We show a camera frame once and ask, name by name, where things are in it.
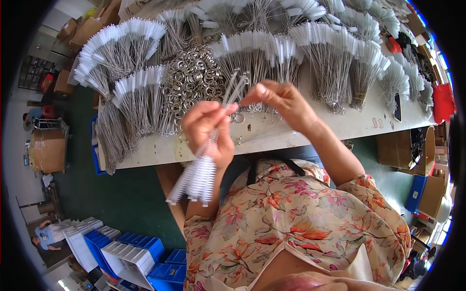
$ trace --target floor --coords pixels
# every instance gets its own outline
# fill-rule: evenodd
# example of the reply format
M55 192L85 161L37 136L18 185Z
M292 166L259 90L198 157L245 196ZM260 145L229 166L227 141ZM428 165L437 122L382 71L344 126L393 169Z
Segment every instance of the floor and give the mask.
M68 145L66 173L55 173L60 203L66 217L101 219L121 232L153 235L162 239L165 249L185 248L185 241L165 202L155 167L117 170L113 176L97 176L91 155L89 121L97 114L92 108L94 91L76 86L65 108L72 137ZM353 153L371 174L392 207L411 216L403 205L412 176L377 163L375 137L351 140Z

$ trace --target blue shirt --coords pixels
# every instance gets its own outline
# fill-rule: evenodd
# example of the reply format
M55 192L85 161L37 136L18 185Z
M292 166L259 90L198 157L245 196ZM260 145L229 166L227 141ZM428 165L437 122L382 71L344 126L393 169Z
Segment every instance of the blue shirt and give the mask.
M42 108L32 108L28 113L27 120L32 122L32 118L41 118L42 117Z
M39 241L41 242L41 247L44 250L48 250L48 245L55 242L54 237L52 236L52 231L48 226L44 227L43 229L37 227L35 229L35 235L38 236Z

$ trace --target black strap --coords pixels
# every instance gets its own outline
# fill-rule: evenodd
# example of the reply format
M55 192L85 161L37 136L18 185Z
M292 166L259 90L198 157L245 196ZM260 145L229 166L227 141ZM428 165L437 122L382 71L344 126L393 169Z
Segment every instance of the black strap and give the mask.
M306 175L306 173L304 172L304 170L299 167L295 162L293 162L292 160L290 159L285 159L285 158L282 158L280 156L277 156L277 155L273 155L273 154L270 154L270 153L266 153L266 155L268 156L269 159L273 159L273 160L280 160L282 162L284 162L287 166L290 167L290 169L292 169L299 177L304 177ZM252 162L252 165L251 165L251 168L249 169L249 172L247 174L247 185L251 185L251 184L254 184L256 183L256 176L257 176L257 173L256 173L256 170L257 170L257 160L254 160L254 161L251 161Z

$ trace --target metal cart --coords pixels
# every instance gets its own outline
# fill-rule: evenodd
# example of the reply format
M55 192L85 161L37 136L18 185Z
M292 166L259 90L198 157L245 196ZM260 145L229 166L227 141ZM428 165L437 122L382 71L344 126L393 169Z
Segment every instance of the metal cart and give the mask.
M39 118L33 120L33 129L32 131L36 130L52 130L52 129L61 129L63 134L65 135L65 161L63 168L63 173L65 173L66 169L66 154L68 151L68 138L69 136L69 126L66 124L65 121L60 117L58 119L46 119L46 118Z

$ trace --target white plastic crate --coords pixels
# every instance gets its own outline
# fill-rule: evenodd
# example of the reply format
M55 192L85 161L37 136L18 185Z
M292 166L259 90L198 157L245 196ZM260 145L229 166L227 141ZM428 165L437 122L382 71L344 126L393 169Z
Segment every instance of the white plastic crate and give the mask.
M120 278L154 291L147 274L155 266L148 250L113 241L101 249L110 268Z
M107 225L105 225L105 226L103 226L101 228L98 228L97 231L102 233L103 235L105 235L109 239L115 239L116 237L119 237L121 235L121 231L116 230L114 228L111 228L111 227L109 227Z
M98 228L103 227L102 220L99 220L99 219L96 219L96 218L93 218L93 217L86 218L86 219L83 220L83 222L88 223L95 230L98 229Z
M92 269L97 267L97 261L89 250L86 242L84 241L83 235L94 230L93 226L103 224L102 221L90 217L93 220L92 225L87 222L80 222L76 226L71 226L63 230L66 242L69 248L73 252L78 263L89 273Z

